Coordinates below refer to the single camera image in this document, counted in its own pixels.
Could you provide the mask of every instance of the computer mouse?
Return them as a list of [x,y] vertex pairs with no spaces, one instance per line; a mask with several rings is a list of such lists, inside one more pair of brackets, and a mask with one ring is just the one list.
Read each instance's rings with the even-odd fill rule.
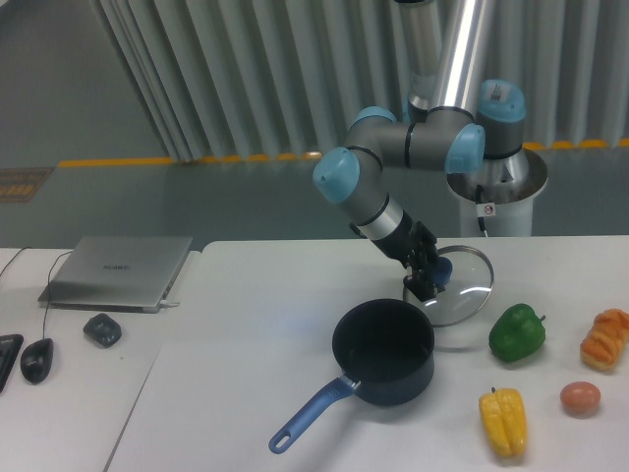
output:
[[39,384],[48,377],[52,366],[52,339],[44,337],[28,345],[22,353],[20,368],[22,375],[31,384]]
[[104,313],[89,319],[83,332],[104,348],[114,345],[122,336],[120,325]]

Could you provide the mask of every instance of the laptop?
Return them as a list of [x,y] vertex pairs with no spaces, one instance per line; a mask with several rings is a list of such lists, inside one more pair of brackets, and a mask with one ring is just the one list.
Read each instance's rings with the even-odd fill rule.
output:
[[85,236],[39,301],[58,308],[157,313],[186,257],[191,237]]

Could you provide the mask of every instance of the black saucepan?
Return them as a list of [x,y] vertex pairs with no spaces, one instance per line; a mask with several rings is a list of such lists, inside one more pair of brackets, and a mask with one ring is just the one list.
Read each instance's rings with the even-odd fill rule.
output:
[[393,299],[371,300],[345,315],[332,336],[343,375],[322,388],[273,436],[280,454],[337,400],[356,394],[374,405],[400,405],[418,396],[434,371],[434,332],[419,308]]

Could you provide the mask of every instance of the corrugated wall panel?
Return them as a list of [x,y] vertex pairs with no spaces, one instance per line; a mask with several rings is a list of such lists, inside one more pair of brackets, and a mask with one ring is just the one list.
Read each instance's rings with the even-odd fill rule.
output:
[[209,144],[209,152],[223,157],[234,151],[234,141],[221,108],[218,94],[200,49],[199,38],[190,28],[192,19],[182,2],[155,0],[155,7],[170,40],[177,64]]
[[[402,119],[392,0],[99,1],[174,158],[326,152],[366,106]],[[628,25],[625,0],[497,2],[486,78],[524,90],[525,141],[628,138]]]

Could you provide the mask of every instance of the brown egg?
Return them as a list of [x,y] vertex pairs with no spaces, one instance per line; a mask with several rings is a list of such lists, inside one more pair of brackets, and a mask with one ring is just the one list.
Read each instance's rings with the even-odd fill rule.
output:
[[592,413],[599,407],[600,390],[589,382],[573,382],[561,390],[559,398],[571,413]]

